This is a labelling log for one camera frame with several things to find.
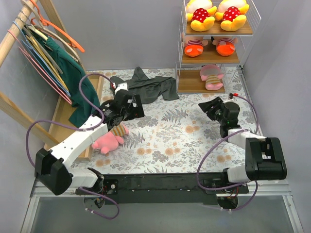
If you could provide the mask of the pink pig plush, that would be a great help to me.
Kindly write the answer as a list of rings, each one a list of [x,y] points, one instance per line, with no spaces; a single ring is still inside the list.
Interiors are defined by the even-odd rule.
[[[94,150],[100,151],[101,154],[107,154],[115,150],[119,145],[123,145],[123,136],[128,134],[128,128],[121,123],[120,125],[113,127],[103,136],[99,137],[91,146]]]
[[[224,74],[217,65],[205,65],[201,67],[200,78],[205,82],[205,88],[216,91],[223,87],[222,78]]]

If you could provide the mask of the black-haired doll striped shirt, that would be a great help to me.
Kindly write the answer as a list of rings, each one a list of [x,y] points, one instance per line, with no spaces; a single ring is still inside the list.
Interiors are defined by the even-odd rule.
[[[184,53],[191,58],[200,56],[204,47],[208,45],[208,40],[198,36],[183,36],[182,37]]]

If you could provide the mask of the yellow frog plush small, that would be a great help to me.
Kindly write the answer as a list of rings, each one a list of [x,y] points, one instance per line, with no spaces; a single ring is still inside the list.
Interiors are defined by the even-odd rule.
[[[242,28],[247,20],[249,4],[245,0],[223,0],[217,8],[215,19],[221,22],[221,29],[235,32]]]

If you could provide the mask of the yellow frog plush big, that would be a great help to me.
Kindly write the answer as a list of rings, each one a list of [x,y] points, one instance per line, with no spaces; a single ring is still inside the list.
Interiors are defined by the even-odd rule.
[[[190,0],[186,4],[187,22],[196,32],[208,31],[214,25],[216,11],[211,0]]]

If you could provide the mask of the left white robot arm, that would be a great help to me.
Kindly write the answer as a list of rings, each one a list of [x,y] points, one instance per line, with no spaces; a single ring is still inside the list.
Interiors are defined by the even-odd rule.
[[[144,117],[140,95],[119,90],[113,100],[102,104],[87,121],[49,150],[40,149],[35,156],[35,177],[56,196],[69,188],[85,187],[92,194],[103,190],[104,176],[93,168],[72,171],[72,163],[91,144],[123,121]]]

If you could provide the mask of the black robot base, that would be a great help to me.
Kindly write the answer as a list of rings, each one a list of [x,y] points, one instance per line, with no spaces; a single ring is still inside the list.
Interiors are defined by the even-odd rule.
[[[92,188],[76,189],[77,195],[88,191],[105,195],[118,204],[203,203],[216,205],[217,195],[231,195],[237,206],[234,188],[229,188],[220,172],[109,174]]]

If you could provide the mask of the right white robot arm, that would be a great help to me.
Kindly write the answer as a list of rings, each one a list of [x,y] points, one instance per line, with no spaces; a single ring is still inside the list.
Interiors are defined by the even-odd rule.
[[[198,186],[206,191],[233,192],[238,186],[248,182],[284,180],[287,167],[277,137],[264,137],[243,129],[238,124],[240,107],[233,101],[223,101],[217,97],[199,104],[201,110],[212,121],[220,124],[221,141],[239,146],[245,150],[243,166],[226,168],[222,172],[219,187]]]

